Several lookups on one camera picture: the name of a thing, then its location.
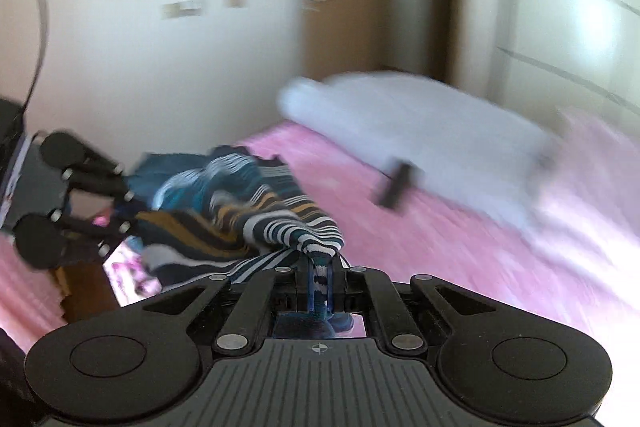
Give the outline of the striped knit sweater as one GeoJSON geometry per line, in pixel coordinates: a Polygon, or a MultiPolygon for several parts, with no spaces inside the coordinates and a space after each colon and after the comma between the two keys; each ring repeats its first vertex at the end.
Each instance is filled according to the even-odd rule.
{"type": "Polygon", "coordinates": [[[306,261],[312,332],[344,334],[354,326],[328,296],[343,234],[280,157],[230,145],[206,156],[150,154],[127,184],[134,197],[116,204],[114,215],[130,222],[146,271],[165,291],[212,274],[242,284],[260,270],[306,261]]]}

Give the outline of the black remote control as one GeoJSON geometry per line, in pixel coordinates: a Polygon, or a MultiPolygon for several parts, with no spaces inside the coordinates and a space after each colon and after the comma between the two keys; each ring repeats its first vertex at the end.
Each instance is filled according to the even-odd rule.
{"type": "Polygon", "coordinates": [[[398,208],[405,193],[412,187],[414,166],[410,162],[401,161],[388,175],[388,181],[383,187],[376,205],[388,210],[398,208]]]}

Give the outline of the white pillow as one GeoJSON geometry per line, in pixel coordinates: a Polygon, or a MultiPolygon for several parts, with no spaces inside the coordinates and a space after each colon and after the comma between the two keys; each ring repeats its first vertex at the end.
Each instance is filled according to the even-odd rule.
{"type": "Polygon", "coordinates": [[[554,139],[533,121],[400,72],[298,77],[280,90],[278,107],[378,171],[404,162],[414,186],[523,234],[533,230],[534,176],[554,139]]]}

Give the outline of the pink fuzzy bed blanket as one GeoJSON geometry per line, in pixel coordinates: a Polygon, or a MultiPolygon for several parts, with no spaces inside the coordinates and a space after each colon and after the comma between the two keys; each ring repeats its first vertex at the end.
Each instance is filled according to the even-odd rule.
{"type": "MultiPolygon", "coordinates": [[[[297,124],[280,124],[247,140],[264,157],[281,154],[303,190],[333,217],[346,241],[346,258],[397,282],[413,274],[440,279],[542,317],[580,329],[610,355],[631,346],[639,309],[567,269],[539,258],[518,234],[418,190],[398,211],[373,202],[381,175],[297,124]]],[[[209,273],[178,265],[165,249],[145,253],[136,242],[62,277],[32,269],[12,239],[1,241],[1,323],[22,348],[81,315],[128,306],[209,273]]]]}

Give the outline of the wall switch plate small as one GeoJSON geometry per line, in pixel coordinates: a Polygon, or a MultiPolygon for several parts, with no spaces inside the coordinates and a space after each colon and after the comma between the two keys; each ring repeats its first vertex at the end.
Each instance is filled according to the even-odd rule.
{"type": "Polygon", "coordinates": [[[224,2],[224,6],[230,9],[241,9],[245,8],[247,5],[247,0],[222,0],[224,2]]]}

